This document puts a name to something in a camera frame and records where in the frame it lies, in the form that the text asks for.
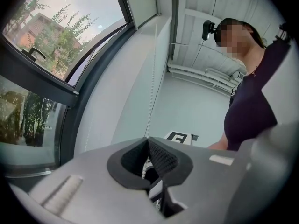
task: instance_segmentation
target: pipe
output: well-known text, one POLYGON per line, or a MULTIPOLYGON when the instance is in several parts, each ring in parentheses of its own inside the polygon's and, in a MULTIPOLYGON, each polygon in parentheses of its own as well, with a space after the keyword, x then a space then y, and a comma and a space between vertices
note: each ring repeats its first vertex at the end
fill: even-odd
POLYGON ((196 69, 193 69, 193 68, 190 68, 190 67, 186 67, 186 66, 168 64, 168 67, 175 68, 175 69, 180 69, 180 70, 186 70, 186 71, 189 71, 189 72, 192 72, 192 73, 196 73, 196 74, 199 74, 199 75, 202 75, 202 76, 205 75, 204 71, 196 70, 196 69))
POLYGON ((229 81, 220 78, 219 76, 215 76, 213 74, 209 74, 209 73, 201 71, 201 70, 196 70, 196 69, 193 69, 193 68, 190 68, 190 67, 185 67, 185 66, 180 66, 180 65, 174 65, 174 64, 168 64, 168 67, 175 68, 175 69, 180 69, 180 70, 186 70, 186 71, 189 71, 191 73, 195 73, 195 74, 199 74, 201 76, 206 76, 206 77, 215 79, 216 81, 220 81, 220 82, 224 83, 225 85, 227 85, 227 86, 229 86, 231 88, 235 87, 235 84, 232 84, 229 81))
POLYGON ((212 74, 212 75, 214 75, 214 76, 220 77, 220 78, 222 78, 222 79, 224 79, 224 80, 226 80, 226 81, 229 81, 229 80, 230 80, 229 78, 226 78, 225 76, 220 75, 219 73, 216 73, 216 72, 211 71, 211 70, 208 70, 208 69, 206 69, 206 73, 209 73, 209 74, 212 74))
POLYGON ((222 83, 220 83, 220 82, 211 80, 211 79, 206 78, 206 77, 202 77, 202 76, 199 76, 199 75, 196 75, 196 74, 192 74, 192 73, 189 73, 189 72, 186 72, 186 71, 175 70, 175 69, 172 69, 172 68, 169 68, 168 70, 169 70, 170 72, 172 72, 172 73, 177 73, 177 74, 181 74, 181 75, 185 75, 185 76, 189 76, 189 77, 193 77, 193 78, 196 78, 196 79, 200 79, 200 80, 204 80, 204 81, 213 83, 213 84, 215 84, 216 86, 219 86, 219 87, 225 89, 225 90, 228 91, 228 92, 231 92, 231 90, 232 90, 231 87, 229 87, 229 86, 227 86, 227 85, 224 85, 224 84, 222 84, 222 83))
POLYGON ((233 79, 231 79, 229 82, 230 82, 230 83, 233 83, 233 84, 235 84, 235 85, 238 85, 238 84, 239 84, 239 82, 237 82, 237 81, 235 81, 235 80, 233 80, 233 79))
POLYGON ((227 74, 225 74, 225 73, 223 73, 223 72, 221 72, 220 70, 216 70, 216 69, 211 68, 211 67, 206 68, 206 70, 210 70, 210 71, 212 71, 214 73, 217 73, 217 74, 221 75, 222 77, 225 77, 225 79, 228 79, 228 81, 230 80, 230 76, 227 75, 227 74))
POLYGON ((179 80, 185 80, 185 81, 191 82, 191 83, 193 83, 193 84, 197 84, 197 85, 203 86, 203 87, 205 87, 205 88, 208 88, 208 89, 211 89, 211 90, 213 90, 213 91, 215 91, 215 92, 218 92, 218 93, 221 94, 221 95, 224 95, 224 96, 226 96, 226 97, 230 97, 229 94, 225 94, 225 93, 223 93, 223 92, 221 92, 221 91, 219 91, 219 90, 213 88, 213 86, 210 87, 210 86, 207 86, 207 85, 205 85, 205 84, 200 84, 200 83, 194 82, 194 81, 192 81, 192 80, 187 80, 187 79, 184 79, 184 78, 181 78, 181 77, 174 77, 174 78, 179 79, 179 80))

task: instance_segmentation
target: dark blue top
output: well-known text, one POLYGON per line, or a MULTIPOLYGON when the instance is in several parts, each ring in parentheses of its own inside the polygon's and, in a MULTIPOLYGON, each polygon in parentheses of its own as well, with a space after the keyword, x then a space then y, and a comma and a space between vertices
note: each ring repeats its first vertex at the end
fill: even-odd
POLYGON ((237 151, 244 140, 255 138, 264 129, 277 124, 262 88, 283 61, 289 47, 282 40, 269 45, 255 76, 245 76, 240 83, 224 119, 228 150, 237 151))

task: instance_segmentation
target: gray plastic surface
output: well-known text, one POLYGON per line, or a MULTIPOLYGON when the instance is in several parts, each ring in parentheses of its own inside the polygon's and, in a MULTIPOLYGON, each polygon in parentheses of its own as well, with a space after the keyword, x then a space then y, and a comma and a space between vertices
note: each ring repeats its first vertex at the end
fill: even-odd
POLYGON ((80 154, 38 183, 30 196, 42 203, 69 175, 83 182, 60 217, 78 224, 158 223, 164 217, 144 190, 126 189, 108 173, 107 160, 116 151, 143 139, 129 140, 80 154))
POLYGON ((26 208, 42 223, 238 223, 261 211, 275 198, 286 181, 298 152, 299 125, 277 126, 264 131, 256 140, 246 140, 238 152, 185 146, 152 138, 187 154, 193 170, 187 179, 167 191, 173 203, 184 211, 164 218, 142 190, 126 189, 107 171, 109 156, 134 142, 129 140, 79 155, 37 184, 29 196, 18 190, 26 208), (231 165, 209 158, 234 158, 231 165), (43 209, 48 195, 69 175, 83 178, 61 218, 43 209))
POLYGON ((28 196, 22 189, 16 187, 14 185, 10 185, 12 191, 19 199, 21 204, 24 206, 27 212, 31 214, 31 216, 42 224, 72 224, 66 220, 61 219, 47 211, 40 204, 38 204, 33 198, 28 196))

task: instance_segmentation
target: window frame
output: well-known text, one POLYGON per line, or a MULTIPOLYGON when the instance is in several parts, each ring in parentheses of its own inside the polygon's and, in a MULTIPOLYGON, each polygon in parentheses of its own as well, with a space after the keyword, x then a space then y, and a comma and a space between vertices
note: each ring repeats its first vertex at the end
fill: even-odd
MULTIPOLYGON (((24 0, 14 0, 2 20, 1 28, 5 27, 7 21, 12 17, 16 9, 24 0)), ((97 80, 100 78, 114 55, 122 45, 135 32, 132 22, 132 15, 126 0, 118 0, 123 12, 125 23, 120 27, 109 30, 109 32, 93 45, 69 70, 65 79, 62 80, 51 72, 44 69, 25 56, 20 49, 9 41, 4 34, 0 35, 0 75, 10 80, 16 85, 33 92, 41 97, 48 98, 61 104, 54 136, 55 163, 58 167, 73 158, 78 127, 86 107, 87 101, 92 93, 97 80), (75 85, 67 82, 76 72, 81 63, 105 41, 103 47, 94 54, 83 72, 79 76, 75 85)), ((46 175, 51 173, 55 167, 35 167, 28 166, 28 172, 7 173, 8 178, 23 178, 46 175)))

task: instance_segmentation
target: black mesh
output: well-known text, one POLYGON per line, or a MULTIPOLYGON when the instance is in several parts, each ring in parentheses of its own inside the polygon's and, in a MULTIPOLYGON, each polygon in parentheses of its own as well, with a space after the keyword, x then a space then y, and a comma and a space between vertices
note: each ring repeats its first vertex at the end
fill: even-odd
POLYGON ((163 177, 178 165, 178 158, 166 149, 149 141, 149 158, 159 177, 163 177))
POLYGON ((147 142, 136 146, 121 157, 122 166, 129 172, 142 176, 143 165, 148 157, 147 142))

